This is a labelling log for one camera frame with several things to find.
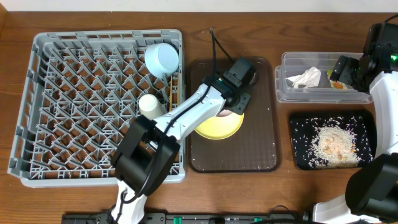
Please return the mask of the pink bowl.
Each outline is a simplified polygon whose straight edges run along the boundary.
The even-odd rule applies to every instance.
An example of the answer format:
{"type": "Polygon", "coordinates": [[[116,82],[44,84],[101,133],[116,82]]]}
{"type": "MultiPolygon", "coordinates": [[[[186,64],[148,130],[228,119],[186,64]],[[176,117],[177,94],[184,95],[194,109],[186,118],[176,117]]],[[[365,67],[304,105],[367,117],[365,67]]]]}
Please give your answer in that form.
{"type": "Polygon", "coordinates": [[[222,110],[220,111],[216,116],[217,117],[226,117],[229,116],[230,114],[232,114],[233,112],[230,110],[222,110]]]}

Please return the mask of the green yellow snack wrapper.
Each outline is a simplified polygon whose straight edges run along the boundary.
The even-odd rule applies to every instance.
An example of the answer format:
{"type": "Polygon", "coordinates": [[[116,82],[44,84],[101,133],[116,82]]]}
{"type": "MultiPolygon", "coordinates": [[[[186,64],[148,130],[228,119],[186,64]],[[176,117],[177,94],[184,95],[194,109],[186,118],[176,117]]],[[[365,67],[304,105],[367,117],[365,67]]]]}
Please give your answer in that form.
{"type": "Polygon", "coordinates": [[[328,79],[330,81],[330,85],[332,88],[337,89],[337,90],[347,90],[348,88],[346,87],[346,85],[344,83],[341,83],[339,81],[333,81],[330,79],[332,74],[332,70],[328,70],[327,71],[327,75],[328,75],[328,79]]]}

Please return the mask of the yellow plate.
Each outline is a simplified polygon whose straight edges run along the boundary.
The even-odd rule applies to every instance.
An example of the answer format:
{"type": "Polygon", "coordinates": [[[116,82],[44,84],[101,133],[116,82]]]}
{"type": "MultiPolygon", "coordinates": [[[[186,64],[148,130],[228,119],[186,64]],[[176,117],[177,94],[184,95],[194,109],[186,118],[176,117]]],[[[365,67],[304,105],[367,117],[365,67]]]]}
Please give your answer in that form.
{"type": "Polygon", "coordinates": [[[226,139],[238,131],[243,120],[244,114],[238,115],[236,113],[231,113],[224,117],[214,116],[204,121],[195,131],[200,136],[207,139],[226,139]]]}

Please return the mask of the white tissue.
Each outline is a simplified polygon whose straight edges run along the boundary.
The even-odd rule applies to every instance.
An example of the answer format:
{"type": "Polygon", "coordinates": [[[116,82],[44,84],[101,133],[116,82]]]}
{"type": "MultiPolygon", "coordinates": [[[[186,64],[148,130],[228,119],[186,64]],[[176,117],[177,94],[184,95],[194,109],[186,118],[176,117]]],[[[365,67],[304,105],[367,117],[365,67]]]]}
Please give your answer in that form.
{"type": "Polygon", "coordinates": [[[288,77],[287,80],[292,83],[293,88],[312,88],[317,87],[321,78],[321,71],[316,67],[311,67],[301,75],[288,77]]]}

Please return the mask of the wooden chopstick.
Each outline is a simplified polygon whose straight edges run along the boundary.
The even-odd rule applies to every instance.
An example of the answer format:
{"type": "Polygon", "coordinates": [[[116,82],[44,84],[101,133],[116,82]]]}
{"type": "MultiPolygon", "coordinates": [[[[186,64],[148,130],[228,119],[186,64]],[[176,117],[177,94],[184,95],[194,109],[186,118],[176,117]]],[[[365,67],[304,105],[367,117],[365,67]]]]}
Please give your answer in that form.
{"type": "Polygon", "coordinates": [[[173,76],[170,76],[169,111],[172,111],[173,101],[173,76]]]}
{"type": "Polygon", "coordinates": [[[179,106],[179,104],[180,104],[180,99],[179,99],[179,97],[180,97],[180,87],[179,87],[179,84],[180,84],[180,73],[178,73],[178,75],[177,75],[177,106],[179,106]]]}

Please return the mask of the light blue bowl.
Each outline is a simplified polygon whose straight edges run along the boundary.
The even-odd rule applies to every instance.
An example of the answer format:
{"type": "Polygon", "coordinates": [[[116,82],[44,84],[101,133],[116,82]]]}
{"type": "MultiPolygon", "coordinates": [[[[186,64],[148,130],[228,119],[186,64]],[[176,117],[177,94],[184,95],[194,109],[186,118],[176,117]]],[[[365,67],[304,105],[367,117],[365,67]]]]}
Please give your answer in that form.
{"type": "Polygon", "coordinates": [[[171,76],[179,66],[179,55],[175,48],[166,43],[152,44],[144,54],[145,65],[156,78],[171,76]]]}

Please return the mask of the cream white cup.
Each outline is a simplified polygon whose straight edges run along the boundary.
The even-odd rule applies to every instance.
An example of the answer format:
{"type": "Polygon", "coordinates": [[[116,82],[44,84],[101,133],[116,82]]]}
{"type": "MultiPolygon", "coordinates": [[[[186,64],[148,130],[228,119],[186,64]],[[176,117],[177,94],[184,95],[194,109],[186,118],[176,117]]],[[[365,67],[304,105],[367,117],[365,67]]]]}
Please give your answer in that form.
{"type": "Polygon", "coordinates": [[[156,96],[152,94],[145,94],[140,97],[139,101],[139,111],[149,120],[153,120],[164,115],[164,110],[162,104],[157,99],[156,96]]]}

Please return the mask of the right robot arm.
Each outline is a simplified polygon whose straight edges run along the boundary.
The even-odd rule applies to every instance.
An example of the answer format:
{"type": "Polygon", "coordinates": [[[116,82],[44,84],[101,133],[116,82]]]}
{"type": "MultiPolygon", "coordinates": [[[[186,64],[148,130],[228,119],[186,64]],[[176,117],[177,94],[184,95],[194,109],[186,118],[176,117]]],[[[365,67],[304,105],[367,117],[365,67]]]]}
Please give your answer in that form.
{"type": "Polygon", "coordinates": [[[331,80],[372,96],[376,112],[375,158],[354,173],[345,194],[313,207],[314,223],[397,221],[397,25],[373,24],[359,59],[341,56],[331,80]]]}

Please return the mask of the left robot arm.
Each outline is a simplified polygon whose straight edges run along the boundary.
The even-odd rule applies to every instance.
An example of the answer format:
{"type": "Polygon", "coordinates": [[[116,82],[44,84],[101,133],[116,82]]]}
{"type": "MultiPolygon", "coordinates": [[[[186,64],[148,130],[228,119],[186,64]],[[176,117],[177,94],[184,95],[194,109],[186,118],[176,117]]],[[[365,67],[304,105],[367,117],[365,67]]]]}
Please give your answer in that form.
{"type": "Polygon", "coordinates": [[[144,205],[169,175],[181,143],[207,119],[229,110],[243,114],[255,66],[241,57],[222,74],[208,75],[198,90],[174,110],[155,119],[138,116],[111,159],[119,196],[113,223],[139,223],[144,205]]]}

